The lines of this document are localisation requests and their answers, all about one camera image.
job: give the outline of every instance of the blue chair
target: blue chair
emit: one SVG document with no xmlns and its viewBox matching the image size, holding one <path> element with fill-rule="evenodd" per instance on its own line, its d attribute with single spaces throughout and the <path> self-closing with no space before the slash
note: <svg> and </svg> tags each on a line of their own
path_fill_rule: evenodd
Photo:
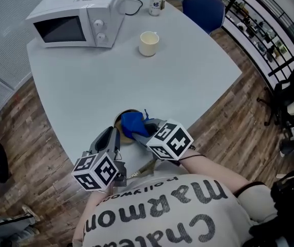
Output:
<svg viewBox="0 0 294 247">
<path fill-rule="evenodd" d="M 225 20 L 225 5 L 220 0 L 183 0 L 182 9 L 207 34 L 220 28 Z"/>
</svg>

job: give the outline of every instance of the wooden floor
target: wooden floor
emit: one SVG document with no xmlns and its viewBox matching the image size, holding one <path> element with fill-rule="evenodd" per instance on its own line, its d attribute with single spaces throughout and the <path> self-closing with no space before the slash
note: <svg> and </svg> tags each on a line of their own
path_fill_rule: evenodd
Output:
<svg viewBox="0 0 294 247">
<path fill-rule="evenodd" d="M 222 29 L 215 31 L 212 38 L 238 65 L 242 75 L 189 132 L 198 151 L 210 159 L 251 181 L 271 185 L 277 173 L 294 169 L 294 158 L 279 156 L 280 129 L 263 125 L 269 111 L 255 99 L 264 95 L 266 84 Z M 203 96 L 195 98 L 195 105 L 199 105 Z M 70 175 L 72 163 L 48 122 L 32 79 L 0 112 L 0 142 L 12 173 L 6 184 L 0 184 L 0 215 L 22 213 L 21 206 L 26 204 L 42 220 L 36 224 L 41 234 L 25 245 L 66 246 L 88 193 Z"/>
</svg>

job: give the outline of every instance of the white table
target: white table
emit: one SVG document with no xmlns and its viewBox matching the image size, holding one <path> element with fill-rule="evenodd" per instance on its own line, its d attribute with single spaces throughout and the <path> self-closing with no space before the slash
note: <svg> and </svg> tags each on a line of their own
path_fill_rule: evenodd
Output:
<svg viewBox="0 0 294 247">
<path fill-rule="evenodd" d="M 160 16 L 126 16 L 112 49 L 42 48 L 27 45 L 43 107 L 73 164 L 124 110 L 147 109 L 151 118 L 172 118 L 188 128 L 241 74 L 230 57 L 200 27 L 166 4 Z M 127 12 L 139 6 L 127 1 Z M 139 36 L 155 31 L 159 50 L 138 51 Z M 152 159 L 138 144 L 121 147 L 127 174 Z"/>
</svg>

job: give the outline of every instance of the white t-shirt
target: white t-shirt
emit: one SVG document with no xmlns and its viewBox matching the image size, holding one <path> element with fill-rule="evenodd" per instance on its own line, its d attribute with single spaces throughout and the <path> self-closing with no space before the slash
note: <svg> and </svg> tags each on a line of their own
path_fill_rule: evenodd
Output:
<svg viewBox="0 0 294 247">
<path fill-rule="evenodd" d="M 143 179 L 96 207 L 85 223 L 83 246 L 237 247 L 251 238 L 253 225 L 276 214 L 265 185 L 251 186 L 237 198 L 203 175 Z"/>
</svg>

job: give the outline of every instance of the power cord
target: power cord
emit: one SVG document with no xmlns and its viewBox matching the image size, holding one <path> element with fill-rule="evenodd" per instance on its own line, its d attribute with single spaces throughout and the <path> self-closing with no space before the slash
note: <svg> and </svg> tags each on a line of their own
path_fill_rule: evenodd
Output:
<svg viewBox="0 0 294 247">
<path fill-rule="evenodd" d="M 133 14 L 127 14 L 127 13 L 125 13 L 126 15 L 135 15 L 136 13 L 139 12 L 140 8 L 143 6 L 143 2 L 141 0 L 136 0 L 136 1 L 139 1 L 141 3 L 141 5 L 139 6 L 138 10 L 136 12 L 134 12 Z"/>
</svg>

